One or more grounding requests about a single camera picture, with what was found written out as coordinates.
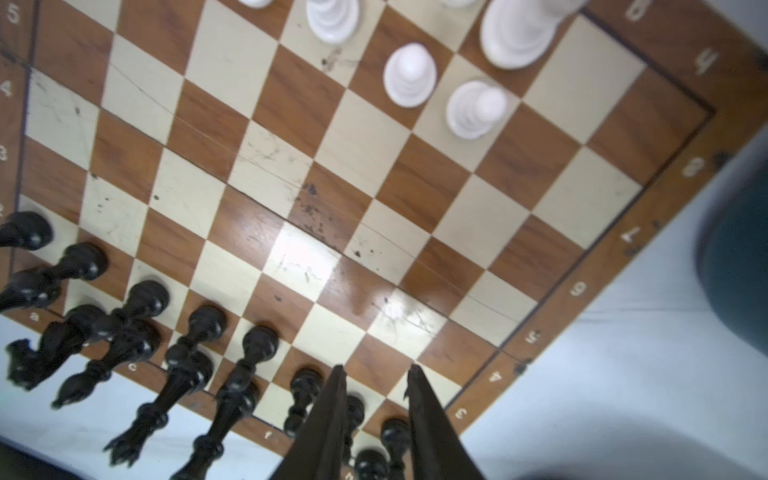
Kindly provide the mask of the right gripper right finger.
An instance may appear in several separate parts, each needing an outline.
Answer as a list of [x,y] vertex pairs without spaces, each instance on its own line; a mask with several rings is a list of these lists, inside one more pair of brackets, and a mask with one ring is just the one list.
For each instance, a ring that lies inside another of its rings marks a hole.
[[419,365],[412,364],[408,371],[405,397],[415,478],[483,479]]

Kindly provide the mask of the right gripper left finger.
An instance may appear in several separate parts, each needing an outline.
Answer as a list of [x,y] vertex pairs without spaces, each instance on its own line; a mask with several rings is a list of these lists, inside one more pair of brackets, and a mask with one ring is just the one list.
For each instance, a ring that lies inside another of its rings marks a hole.
[[344,368],[334,366],[327,379],[312,369],[302,369],[294,375],[290,391],[293,405],[284,430],[294,442],[272,477],[338,479],[347,427]]

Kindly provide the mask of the wooden chess board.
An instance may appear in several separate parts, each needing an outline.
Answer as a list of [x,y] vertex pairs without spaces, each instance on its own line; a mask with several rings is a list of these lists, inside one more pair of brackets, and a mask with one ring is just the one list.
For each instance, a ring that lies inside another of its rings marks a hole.
[[[278,44],[227,2],[2,3],[1,212],[34,211],[54,232],[40,250],[3,250],[2,277],[100,241],[173,275],[141,247],[149,211],[201,239],[231,213],[247,258],[260,213],[295,225],[310,209],[342,240],[288,243],[289,278],[317,278],[365,225],[382,240],[378,276],[427,309],[436,334],[412,364],[458,432],[488,418],[767,120],[767,52],[714,8],[591,1],[523,97],[461,58],[439,79],[424,45],[397,48],[384,91],[426,104],[417,124],[348,91],[309,156],[253,121]],[[182,400],[208,383],[199,345],[224,322],[210,305],[192,313],[158,394],[122,381],[140,406],[121,434],[78,448],[49,448],[51,433],[15,440],[88,479],[171,477],[213,420],[216,394],[211,415]],[[291,447],[238,423],[210,478],[266,477]]]

